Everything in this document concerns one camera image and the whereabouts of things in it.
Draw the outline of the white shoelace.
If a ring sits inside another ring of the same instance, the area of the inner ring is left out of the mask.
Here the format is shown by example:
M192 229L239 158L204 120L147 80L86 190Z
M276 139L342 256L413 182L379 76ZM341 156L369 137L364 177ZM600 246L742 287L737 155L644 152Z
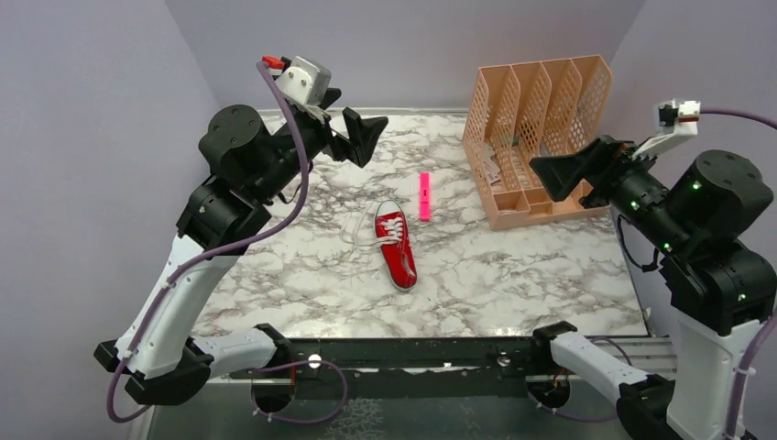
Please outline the white shoelace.
M387 245L404 246L408 225L400 205L394 201L369 202L359 213L348 214L339 237L353 249L373 249Z

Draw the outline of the red canvas sneaker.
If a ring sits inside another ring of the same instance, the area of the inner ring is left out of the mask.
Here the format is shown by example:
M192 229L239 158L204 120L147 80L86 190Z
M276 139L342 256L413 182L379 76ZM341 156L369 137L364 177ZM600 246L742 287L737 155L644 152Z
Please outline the red canvas sneaker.
M374 231L392 283L401 290L412 289L418 274L407 218L398 203L384 201L378 205Z

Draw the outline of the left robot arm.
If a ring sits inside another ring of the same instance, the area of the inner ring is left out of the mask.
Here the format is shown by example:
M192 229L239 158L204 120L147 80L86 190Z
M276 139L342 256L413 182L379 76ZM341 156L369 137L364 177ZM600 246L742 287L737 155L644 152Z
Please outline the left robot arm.
M269 207L313 159L325 154L366 166L388 125L384 116L342 112L346 131L330 117L298 107L270 131L258 111L234 104L217 112L199 141L209 177L190 195L176 224L168 261L142 311L95 359L140 405L172 406L191 399L211 378L242 369L277 376L287 367L287 343L267 324L237 335L192 336L215 287L258 237L279 232Z

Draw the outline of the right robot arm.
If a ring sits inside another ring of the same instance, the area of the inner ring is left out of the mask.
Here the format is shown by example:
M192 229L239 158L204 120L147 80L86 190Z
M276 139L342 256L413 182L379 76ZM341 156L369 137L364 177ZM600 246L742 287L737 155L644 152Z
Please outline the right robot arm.
M776 272L739 236L772 190L748 159L723 150L699 154L672 188L651 175L652 164L634 144L608 136L530 163L552 200L586 182L583 207L616 208L660 254L679 329L675 377L632 367L565 322L533 333L529 361L590 384L634 439L745 439L742 404L752 361L775 325Z

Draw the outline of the pink highlighter marker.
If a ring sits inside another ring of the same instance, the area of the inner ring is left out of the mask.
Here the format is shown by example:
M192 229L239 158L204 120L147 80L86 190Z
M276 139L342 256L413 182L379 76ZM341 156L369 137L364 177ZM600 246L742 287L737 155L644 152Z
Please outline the pink highlighter marker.
M422 222L430 222L431 217L431 175L424 171L419 178L419 218Z

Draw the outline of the peach plastic file organizer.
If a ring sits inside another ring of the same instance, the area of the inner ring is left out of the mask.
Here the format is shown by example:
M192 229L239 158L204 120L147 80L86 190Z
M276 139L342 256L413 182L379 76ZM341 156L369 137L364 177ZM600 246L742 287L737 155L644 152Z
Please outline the peach plastic file organizer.
M551 200L530 167L538 157L585 147L598 129L612 73L599 55L481 67L469 106L463 147L493 231L605 215L585 209L591 191L581 182L561 202ZM481 152L496 153L501 182L491 185Z

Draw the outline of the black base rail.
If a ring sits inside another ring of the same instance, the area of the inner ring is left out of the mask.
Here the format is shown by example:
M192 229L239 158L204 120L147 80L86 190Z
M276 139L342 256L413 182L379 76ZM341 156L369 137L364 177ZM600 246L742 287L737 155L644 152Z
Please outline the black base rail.
M232 380L302 400L526 396L529 377L547 380L561 368L549 345L529 336L292 338L271 360L295 368L247 368Z

